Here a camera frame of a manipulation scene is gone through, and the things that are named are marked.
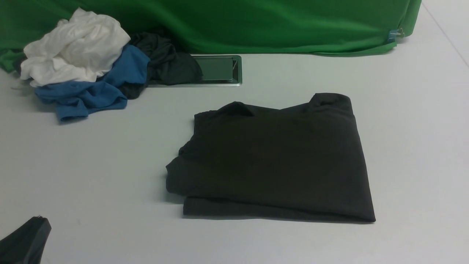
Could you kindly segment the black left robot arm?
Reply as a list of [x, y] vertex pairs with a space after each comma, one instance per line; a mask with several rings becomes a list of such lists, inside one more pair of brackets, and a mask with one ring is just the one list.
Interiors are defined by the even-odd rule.
[[1, 264], [40, 264], [51, 225], [45, 217], [32, 217], [0, 242]]

